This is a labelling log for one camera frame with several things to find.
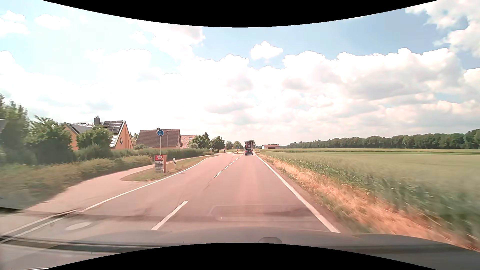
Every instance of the tree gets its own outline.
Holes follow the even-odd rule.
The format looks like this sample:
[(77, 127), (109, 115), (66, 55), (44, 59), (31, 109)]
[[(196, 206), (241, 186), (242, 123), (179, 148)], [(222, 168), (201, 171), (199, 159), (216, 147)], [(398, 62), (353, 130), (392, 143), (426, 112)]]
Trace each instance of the tree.
[(217, 136), (212, 140), (213, 149), (223, 149), (225, 147), (225, 140), (222, 137)]
[(233, 148), (237, 149), (237, 147), (238, 147), (238, 149), (243, 149), (243, 144), (241, 144), (240, 141), (235, 141), (233, 143)]
[(51, 118), (38, 117), (32, 122), (32, 132), (27, 138), (28, 145), (35, 152), (40, 164), (65, 163), (75, 160), (70, 143), (72, 137), (65, 127)]
[(230, 149), (232, 149), (232, 147), (233, 147), (233, 143), (230, 142), (230, 141), (227, 141), (227, 143), (225, 143), (225, 147), (226, 147), (228, 150), (230, 150)]
[(80, 133), (77, 136), (78, 148), (87, 148), (90, 145), (96, 144), (100, 148), (110, 149), (112, 141), (112, 133), (101, 125), (94, 126), (91, 130)]
[(193, 139), (188, 142), (188, 146), (190, 144), (196, 144), (198, 148), (208, 148), (211, 145), (210, 139), (208, 138), (208, 133), (205, 132), (204, 134), (201, 135), (196, 135), (193, 137)]
[(28, 111), (14, 101), (6, 105), (3, 99), (4, 96), (0, 94), (0, 119), (7, 118), (8, 123), (0, 133), (0, 143), (5, 148), (20, 150), (25, 147), (24, 139), (30, 131), (31, 122)]

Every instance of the house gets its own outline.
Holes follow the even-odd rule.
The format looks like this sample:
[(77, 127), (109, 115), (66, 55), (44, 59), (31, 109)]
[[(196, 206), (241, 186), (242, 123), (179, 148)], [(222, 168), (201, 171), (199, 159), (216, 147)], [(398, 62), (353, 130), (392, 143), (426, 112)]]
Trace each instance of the house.
[(182, 149), (188, 148), (188, 143), (195, 138), (196, 135), (182, 135), (181, 136), (181, 147)]
[(262, 149), (280, 149), (280, 145), (262, 145)]
[[(182, 139), (180, 129), (162, 129), (162, 148), (182, 148)], [(144, 144), (148, 147), (159, 148), (160, 137), (156, 134), (156, 129), (141, 130), (138, 134), (137, 144)]]
[(117, 121), (105, 121), (100, 122), (100, 118), (97, 116), (93, 122), (88, 123), (63, 123), (67, 130), (72, 135), (72, 149), (77, 150), (77, 136), (87, 130), (91, 130), (94, 125), (102, 125), (108, 129), (113, 136), (110, 147), (112, 149), (133, 149), (132, 137), (128, 131), (127, 122), (124, 120)]

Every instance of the truck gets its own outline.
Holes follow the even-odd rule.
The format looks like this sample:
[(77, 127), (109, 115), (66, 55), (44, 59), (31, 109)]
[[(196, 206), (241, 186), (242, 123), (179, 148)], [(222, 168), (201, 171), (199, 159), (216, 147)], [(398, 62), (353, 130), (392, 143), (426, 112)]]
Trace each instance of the truck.
[(245, 142), (245, 149), (252, 149), (253, 150), (253, 141), (246, 141)]

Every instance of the cloud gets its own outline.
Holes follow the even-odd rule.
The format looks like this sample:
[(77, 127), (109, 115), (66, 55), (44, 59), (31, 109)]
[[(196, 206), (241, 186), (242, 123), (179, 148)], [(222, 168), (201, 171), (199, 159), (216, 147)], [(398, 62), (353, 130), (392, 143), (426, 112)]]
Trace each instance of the cloud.
[(19, 21), (19, 22), (22, 22), (25, 20), (25, 16), (21, 15), (21, 14), (16, 14), (16, 13), (13, 13), (9, 10), (7, 10), (7, 13), (5, 13), (4, 15), (1, 16), (2, 19), (4, 19), (5, 21)]
[[(465, 132), (480, 126), (480, 69), (464, 70), (451, 50), (400, 49), (387, 55), (341, 53), (328, 60), (306, 51), (285, 68), (250, 67), (227, 55), (184, 59), (166, 74), (144, 49), (87, 51), (96, 63), (91, 85), (28, 73), (0, 52), (0, 88), (31, 110), (48, 108), (58, 121), (124, 119), (129, 130), (165, 128), (287, 144), (352, 136)], [(50, 97), (42, 99), (40, 94)], [(459, 101), (438, 98), (455, 95)], [(71, 104), (68, 110), (65, 104)]]
[(282, 48), (274, 47), (264, 40), (260, 45), (256, 44), (253, 49), (250, 50), (250, 56), (253, 60), (260, 58), (270, 59), (282, 52)]
[(28, 34), (27, 26), (17, 21), (24, 21), (25, 16), (16, 14), (11, 11), (7, 11), (4, 15), (0, 16), (0, 37), (8, 33), (20, 33)]
[[(437, 28), (450, 30), (437, 45), (450, 44), (453, 51), (471, 51), (480, 57), (480, 1), (479, 0), (437, 0), (406, 8), (407, 13), (429, 16), (427, 23), (437, 25)], [(468, 26), (465, 29), (453, 30), (459, 27), (462, 20)]]
[(49, 14), (42, 14), (35, 18), (35, 22), (38, 25), (44, 26), (46, 28), (50, 28), (52, 30), (59, 30), (60, 28), (64, 28), (70, 25), (70, 20), (63, 17), (52, 16)]
[(93, 62), (100, 62), (104, 53), (104, 49), (87, 50), (85, 51), (84, 58), (88, 58)]
[(144, 44), (146, 43), (146, 38), (143, 33), (152, 33), (154, 36), (150, 43), (161, 51), (168, 53), (175, 60), (195, 57), (192, 45), (198, 44), (205, 39), (200, 26), (172, 25), (128, 18), (125, 18), (125, 20), (129, 24), (137, 23), (142, 30), (132, 34), (132, 38)]
[(145, 37), (145, 34), (143, 31), (135, 31), (134, 34), (130, 35), (131, 38), (135, 39), (138, 43), (140, 44), (146, 44), (148, 43), (148, 40)]

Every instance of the tree line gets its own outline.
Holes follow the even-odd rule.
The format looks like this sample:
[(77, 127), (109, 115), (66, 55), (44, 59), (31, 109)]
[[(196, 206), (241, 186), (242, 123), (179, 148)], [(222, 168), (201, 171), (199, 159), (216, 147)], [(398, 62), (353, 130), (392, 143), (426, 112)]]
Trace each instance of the tree line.
[(327, 141), (293, 142), (280, 148), (411, 148), (411, 149), (479, 149), (480, 129), (463, 133), (397, 135), (391, 138), (334, 138)]

